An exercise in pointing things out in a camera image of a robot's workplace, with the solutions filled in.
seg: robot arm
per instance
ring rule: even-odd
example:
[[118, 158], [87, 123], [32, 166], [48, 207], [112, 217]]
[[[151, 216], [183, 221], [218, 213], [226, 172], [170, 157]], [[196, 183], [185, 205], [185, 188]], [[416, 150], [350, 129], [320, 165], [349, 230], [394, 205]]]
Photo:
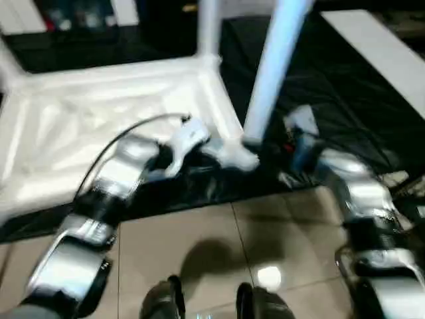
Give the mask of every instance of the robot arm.
[[342, 212], [351, 248], [351, 273], [335, 256], [361, 318], [425, 318], [425, 281], [409, 249], [389, 190], [352, 154], [326, 148], [301, 133], [292, 166], [328, 187]]
[[[60, 226], [56, 237], [34, 269], [25, 299], [0, 319], [82, 318], [95, 311], [108, 281], [112, 261], [106, 256], [116, 238], [122, 212], [139, 187], [173, 179], [185, 156], [196, 146], [224, 167], [253, 169], [258, 158], [243, 147], [210, 139], [198, 119], [183, 122], [165, 145], [128, 134], [97, 171], [74, 213]], [[155, 162], [168, 148], [171, 161], [165, 169]]]

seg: tile floor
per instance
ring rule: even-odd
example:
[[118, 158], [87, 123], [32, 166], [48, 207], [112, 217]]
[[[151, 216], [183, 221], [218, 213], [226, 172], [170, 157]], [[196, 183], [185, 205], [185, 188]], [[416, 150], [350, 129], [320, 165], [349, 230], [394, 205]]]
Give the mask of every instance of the tile floor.
[[[348, 292], [333, 262], [345, 242], [330, 194], [317, 188], [128, 221], [110, 252], [106, 293], [91, 318], [138, 318], [149, 287], [183, 281], [188, 319], [234, 319], [236, 289], [276, 266], [278, 294], [297, 319], [348, 319]], [[51, 237], [0, 246], [0, 312], [16, 305]]]

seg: black cable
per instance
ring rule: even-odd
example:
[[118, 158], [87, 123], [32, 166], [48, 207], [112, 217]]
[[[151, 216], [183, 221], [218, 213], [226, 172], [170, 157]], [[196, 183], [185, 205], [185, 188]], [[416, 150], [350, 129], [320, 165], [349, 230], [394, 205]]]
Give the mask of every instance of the black cable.
[[[157, 115], [157, 116], [152, 116], [151, 118], [146, 118], [144, 120], [140, 120], [140, 121], [136, 122], [135, 124], [131, 125], [130, 127], [126, 128], [124, 131], [119, 133], [115, 138], [113, 138], [103, 148], [103, 150], [99, 153], [97, 158], [94, 160], [94, 162], [92, 163], [92, 165], [88, 169], [86, 175], [84, 176], [83, 180], [81, 181], [80, 186], [78, 187], [78, 189], [75, 193], [75, 196], [74, 196], [74, 199], [73, 199], [72, 202], [75, 203], [75, 201], [78, 199], [78, 197], [80, 196], [80, 193], [81, 193], [81, 191], [84, 187], [84, 184], [87, 182], [87, 179], [90, 176], [90, 174], [92, 173], [93, 169], [99, 164], [99, 161], [102, 159], [102, 157], [105, 155], [105, 153], [111, 148], [111, 146], [113, 146], [118, 140], [122, 139], [125, 135], [130, 133], [135, 128], [138, 128], [138, 127], [140, 127], [144, 124], [151, 123], [153, 121], [160, 120], [162, 118], [173, 118], [173, 117], [178, 117], [178, 118], [184, 120], [184, 119], [187, 119], [189, 116], [187, 114], [180, 114], [180, 113], [169, 113], [169, 114], [161, 114], [161, 115]], [[146, 138], [146, 137], [141, 137], [141, 138], [144, 139], [144, 140], [153, 142], [153, 143], [158, 143], [157, 140], [154, 140], [154, 139], [151, 139], [151, 138]]]

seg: white pole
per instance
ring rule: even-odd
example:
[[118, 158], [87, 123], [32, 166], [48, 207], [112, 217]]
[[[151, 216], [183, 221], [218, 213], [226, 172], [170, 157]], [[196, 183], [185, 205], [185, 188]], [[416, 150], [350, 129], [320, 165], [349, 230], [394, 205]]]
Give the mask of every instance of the white pole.
[[220, 0], [200, 0], [198, 8], [198, 54], [218, 55]]
[[312, 0], [278, 0], [270, 21], [244, 125], [244, 140], [261, 144]]

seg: white inflatable structure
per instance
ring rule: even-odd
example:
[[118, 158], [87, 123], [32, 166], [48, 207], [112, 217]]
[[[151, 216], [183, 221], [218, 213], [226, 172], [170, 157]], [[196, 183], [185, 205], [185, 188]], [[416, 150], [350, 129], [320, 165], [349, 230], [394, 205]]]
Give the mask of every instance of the white inflatable structure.
[[[246, 119], [256, 143], [311, 0], [278, 2]], [[244, 131], [218, 69], [219, 12], [219, 1], [201, 1], [198, 52], [185, 58], [28, 74], [0, 42], [0, 220], [70, 202], [100, 150], [140, 119], [191, 114], [239, 143]], [[178, 125], [162, 120], [135, 133], [165, 141]]]

